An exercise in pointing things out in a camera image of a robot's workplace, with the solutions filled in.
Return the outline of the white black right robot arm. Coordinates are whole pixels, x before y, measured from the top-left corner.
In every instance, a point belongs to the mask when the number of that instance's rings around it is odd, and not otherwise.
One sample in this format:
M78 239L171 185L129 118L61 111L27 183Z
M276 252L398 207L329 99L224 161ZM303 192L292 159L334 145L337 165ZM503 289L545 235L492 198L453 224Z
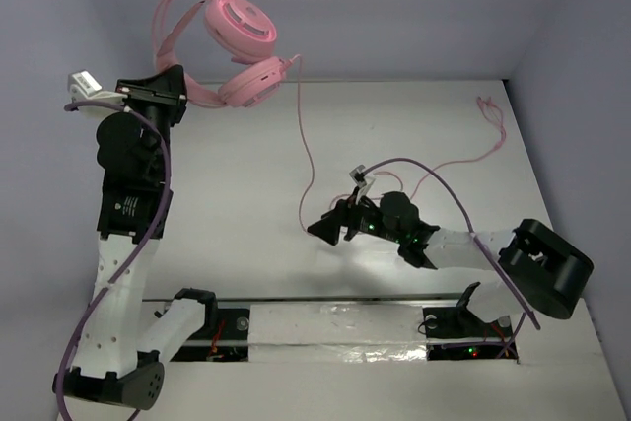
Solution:
M394 243L398 256L414 268L495 273L495 281L472 282L460 296L456 326L468 335L526 308L570 318L595 268L537 220L524 219L512 230L453 231L422 221L417 206L400 191L386 193L378 203L365 196L340 199L307 231L331 246L358 234Z

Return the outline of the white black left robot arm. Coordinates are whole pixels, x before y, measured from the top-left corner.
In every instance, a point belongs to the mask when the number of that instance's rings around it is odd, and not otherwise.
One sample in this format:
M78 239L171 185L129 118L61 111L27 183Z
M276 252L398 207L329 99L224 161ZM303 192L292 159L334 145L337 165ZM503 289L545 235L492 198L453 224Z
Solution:
M97 162L104 171L97 223L98 263L92 300L53 379L59 415L74 398L151 409L167 363L194 334L219 324L210 291L183 288L146 330L139 322L150 267L164 235L173 192L170 131L186 112L181 66L144 79L120 79L107 91L87 71L68 78L64 109L99 120Z

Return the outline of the pink over-ear headphones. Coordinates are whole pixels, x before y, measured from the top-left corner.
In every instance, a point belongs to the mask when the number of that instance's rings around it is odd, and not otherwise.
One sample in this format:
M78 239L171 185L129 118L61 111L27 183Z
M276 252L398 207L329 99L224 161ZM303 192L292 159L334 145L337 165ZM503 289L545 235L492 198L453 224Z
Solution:
M207 33L231 54L233 62L246 67L217 91L185 75L186 95L191 103L210 109L248 108L275 94L293 61L274 54L277 30L261 9L247 0L199 0L165 34L166 16L173 1L161 0L152 18L151 41L158 72L179 64L175 44L198 12L203 13Z

